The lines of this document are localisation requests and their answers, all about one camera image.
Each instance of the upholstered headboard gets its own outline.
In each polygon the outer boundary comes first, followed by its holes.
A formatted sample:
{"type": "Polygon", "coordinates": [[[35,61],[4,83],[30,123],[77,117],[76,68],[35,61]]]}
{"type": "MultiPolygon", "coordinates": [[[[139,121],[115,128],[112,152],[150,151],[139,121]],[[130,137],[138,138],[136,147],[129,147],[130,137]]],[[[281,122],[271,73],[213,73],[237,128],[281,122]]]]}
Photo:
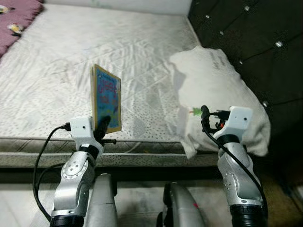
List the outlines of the upholstered headboard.
{"type": "Polygon", "coordinates": [[[222,49],[265,106],[277,135],[303,118],[302,0],[193,0],[203,47],[222,49]]]}

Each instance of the white pillow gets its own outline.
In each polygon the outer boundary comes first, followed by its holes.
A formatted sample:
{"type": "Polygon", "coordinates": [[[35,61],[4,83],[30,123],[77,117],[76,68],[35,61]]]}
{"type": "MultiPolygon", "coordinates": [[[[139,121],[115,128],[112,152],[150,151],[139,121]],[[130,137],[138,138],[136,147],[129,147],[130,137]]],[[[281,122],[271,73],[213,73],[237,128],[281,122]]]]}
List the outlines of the white pillow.
{"type": "MultiPolygon", "coordinates": [[[[188,158],[196,150],[218,151],[218,147],[202,132],[201,115],[194,115],[193,108],[208,106],[210,112],[229,110],[229,107],[244,106],[253,110],[248,130],[243,135],[243,144],[248,152],[257,156],[267,154],[270,138],[270,122],[257,97],[246,86],[222,50],[201,46],[176,53],[170,57],[177,70],[173,85],[178,93],[178,134],[188,158]]],[[[210,118],[215,128],[218,119],[210,118]]]]}

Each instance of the floor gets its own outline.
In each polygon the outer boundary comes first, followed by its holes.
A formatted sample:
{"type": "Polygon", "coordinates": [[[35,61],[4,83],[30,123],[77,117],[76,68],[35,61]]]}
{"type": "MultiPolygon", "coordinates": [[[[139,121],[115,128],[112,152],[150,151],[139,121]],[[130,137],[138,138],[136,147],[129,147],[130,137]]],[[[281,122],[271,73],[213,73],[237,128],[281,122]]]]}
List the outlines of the floor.
{"type": "MultiPolygon", "coordinates": [[[[182,181],[195,198],[207,226],[229,227],[231,216],[221,180],[182,181]]],[[[154,227],[163,209],[165,182],[119,182],[115,197],[122,227],[154,227]]],[[[42,184],[39,196],[50,213],[55,184],[42,184]]],[[[47,227],[38,210],[30,184],[0,184],[0,220],[2,227],[47,227]]]]}

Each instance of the white mattress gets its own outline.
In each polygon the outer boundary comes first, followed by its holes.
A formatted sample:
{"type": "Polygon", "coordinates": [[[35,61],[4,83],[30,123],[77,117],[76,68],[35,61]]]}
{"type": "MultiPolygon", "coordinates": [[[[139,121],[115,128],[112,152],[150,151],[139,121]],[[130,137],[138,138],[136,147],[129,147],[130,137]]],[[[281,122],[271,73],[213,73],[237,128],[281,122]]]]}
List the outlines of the white mattress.
{"type": "Polygon", "coordinates": [[[123,129],[106,138],[179,141],[166,60],[197,44],[186,17],[45,4],[0,60],[0,137],[46,138],[72,117],[91,115],[96,63],[122,80],[123,129]]]}

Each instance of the book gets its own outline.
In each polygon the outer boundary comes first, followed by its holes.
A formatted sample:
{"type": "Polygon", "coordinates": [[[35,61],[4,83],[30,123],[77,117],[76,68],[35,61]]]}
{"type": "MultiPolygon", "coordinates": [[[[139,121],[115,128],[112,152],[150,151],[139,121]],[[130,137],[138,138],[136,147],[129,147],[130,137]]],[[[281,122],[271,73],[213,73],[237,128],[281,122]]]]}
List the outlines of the book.
{"type": "Polygon", "coordinates": [[[94,129],[110,116],[106,133],[121,131],[121,79],[94,64],[90,82],[94,129]]]}

